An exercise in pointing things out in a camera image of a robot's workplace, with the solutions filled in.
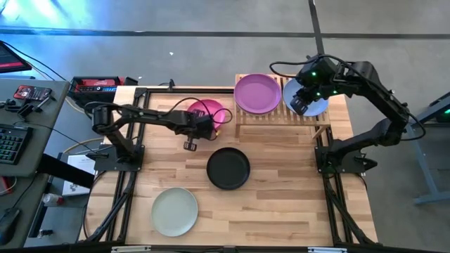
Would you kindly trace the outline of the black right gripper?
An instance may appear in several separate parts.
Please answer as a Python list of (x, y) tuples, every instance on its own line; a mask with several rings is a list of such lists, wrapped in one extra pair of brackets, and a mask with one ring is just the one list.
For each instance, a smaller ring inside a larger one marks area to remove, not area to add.
[(304, 65), (302, 67), (296, 76), (302, 88), (290, 101), (290, 106), (296, 114), (306, 115), (311, 101), (327, 100), (338, 94), (336, 83), (333, 81), (337, 70), (337, 65)]

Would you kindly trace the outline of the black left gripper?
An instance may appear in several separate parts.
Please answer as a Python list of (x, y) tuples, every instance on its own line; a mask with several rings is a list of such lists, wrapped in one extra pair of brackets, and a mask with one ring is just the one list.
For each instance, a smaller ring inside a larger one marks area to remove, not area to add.
[(210, 114), (199, 109), (194, 109), (191, 114), (194, 119), (194, 129), (188, 134), (188, 139), (184, 142), (184, 150), (195, 152), (197, 145), (193, 140), (204, 138), (213, 141), (216, 138), (216, 131), (213, 118)]

